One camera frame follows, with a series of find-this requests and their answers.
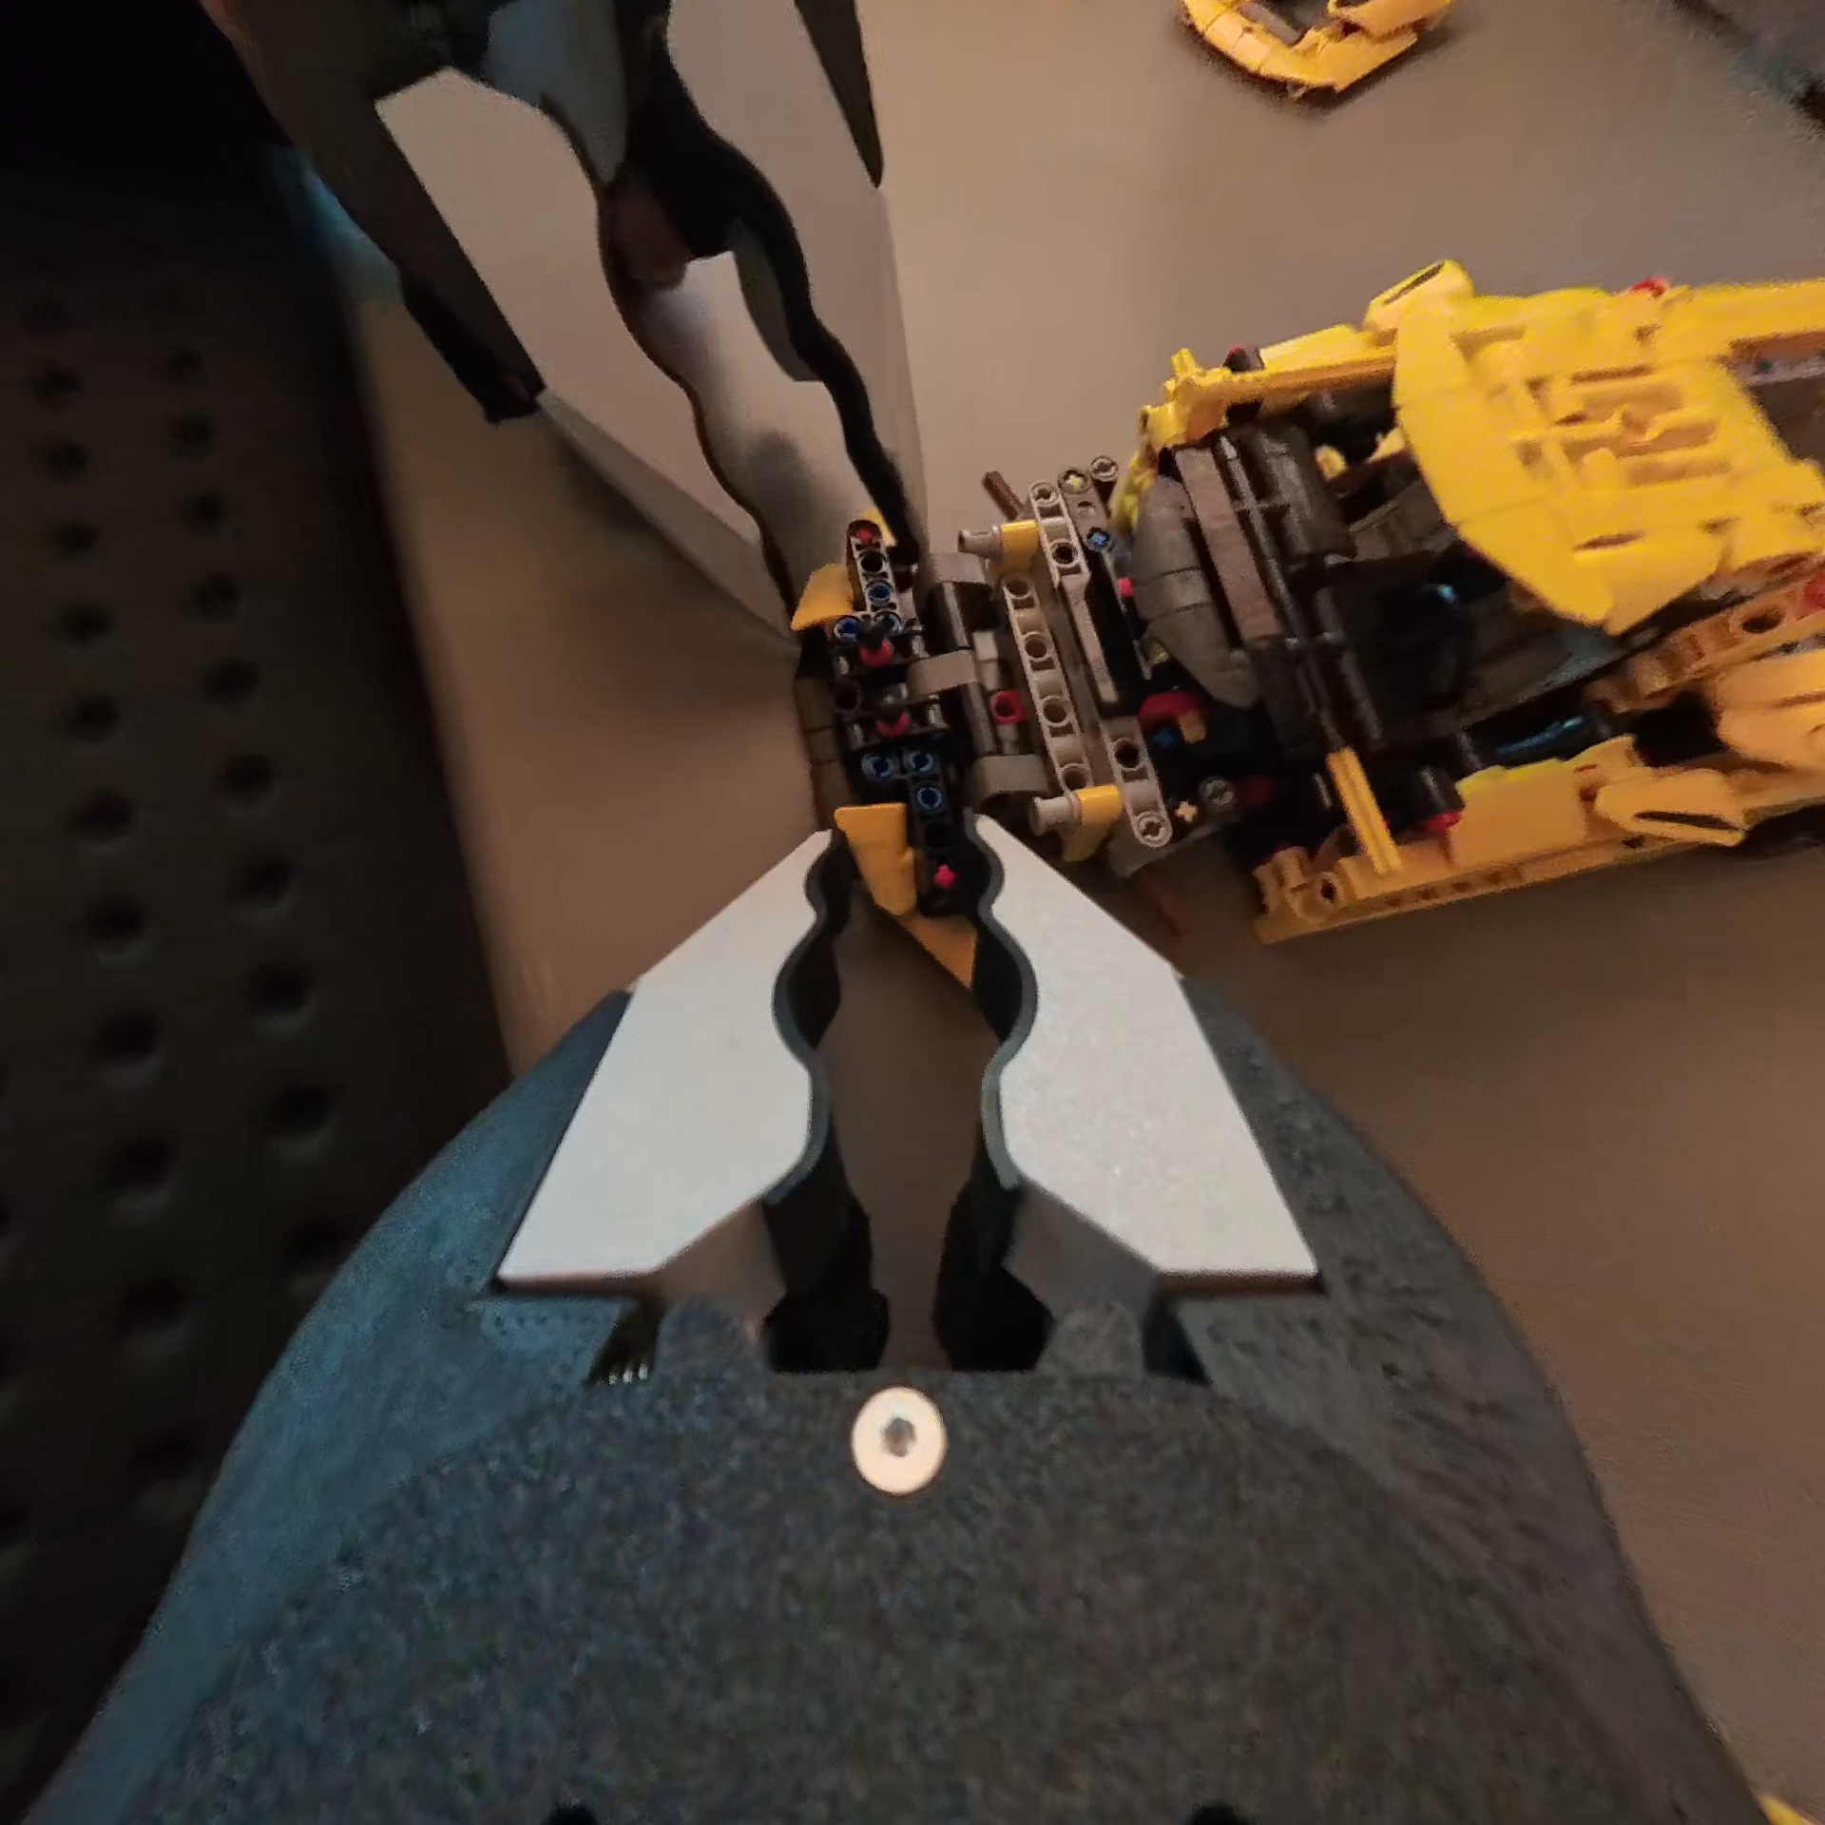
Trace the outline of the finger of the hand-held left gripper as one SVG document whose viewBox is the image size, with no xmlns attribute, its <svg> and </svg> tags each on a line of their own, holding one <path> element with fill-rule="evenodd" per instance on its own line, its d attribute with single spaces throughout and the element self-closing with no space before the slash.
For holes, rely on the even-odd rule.
<svg viewBox="0 0 1825 1825">
<path fill-rule="evenodd" d="M 667 61 L 735 180 L 786 346 L 837 411 L 904 560 L 925 553 L 920 432 L 876 94 L 851 1 L 675 1 Z"/>
<path fill-rule="evenodd" d="M 599 197 L 562 125 L 455 66 L 373 110 L 530 354 L 553 432 L 678 556 L 780 632 L 782 567 L 715 475 L 687 388 L 642 349 L 612 294 Z"/>
</svg>

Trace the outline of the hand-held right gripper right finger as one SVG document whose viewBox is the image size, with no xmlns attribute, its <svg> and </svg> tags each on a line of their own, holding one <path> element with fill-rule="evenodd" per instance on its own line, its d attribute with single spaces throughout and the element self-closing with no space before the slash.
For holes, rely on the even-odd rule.
<svg viewBox="0 0 1825 1825">
<path fill-rule="evenodd" d="M 1026 1373 L 1083 1307 L 1173 1362 L 1181 1304 L 1317 1293 L 1181 972 L 1000 824 L 970 815 L 967 834 L 970 993 L 994 1049 L 931 1299 L 946 1367 Z"/>
</svg>

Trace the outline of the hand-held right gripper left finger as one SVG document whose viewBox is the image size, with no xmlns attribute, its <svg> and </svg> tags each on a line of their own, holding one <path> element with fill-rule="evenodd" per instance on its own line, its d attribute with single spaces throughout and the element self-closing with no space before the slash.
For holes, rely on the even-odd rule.
<svg viewBox="0 0 1825 1825">
<path fill-rule="evenodd" d="M 879 1363 L 891 1307 L 821 1055 L 851 884 L 815 831 L 630 985 L 503 1288 L 706 1299 L 786 1373 Z"/>
</svg>

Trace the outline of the yellow toy brick car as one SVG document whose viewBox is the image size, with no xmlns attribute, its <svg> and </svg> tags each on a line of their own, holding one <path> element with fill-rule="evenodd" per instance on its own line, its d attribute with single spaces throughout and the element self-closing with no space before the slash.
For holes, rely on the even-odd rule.
<svg viewBox="0 0 1825 1825">
<path fill-rule="evenodd" d="M 967 819 L 1129 877 L 1217 838 L 1261 943 L 1820 842 L 1820 283 L 1479 290 L 1178 351 L 1129 457 L 790 630 L 821 815 L 949 972 Z"/>
</svg>

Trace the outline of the yellow toy car hood panel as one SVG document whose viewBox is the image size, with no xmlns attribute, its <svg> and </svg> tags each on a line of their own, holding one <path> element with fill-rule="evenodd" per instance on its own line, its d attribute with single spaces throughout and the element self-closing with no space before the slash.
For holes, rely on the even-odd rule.
<svg viewBox="0 0 1825 1825">
<path fill-rule="evenodd" d="M 1450 1 L 1178 1 L 1198 44 L 1291 97 L 1339 97 L 1418 48 Z"/>
</svg>

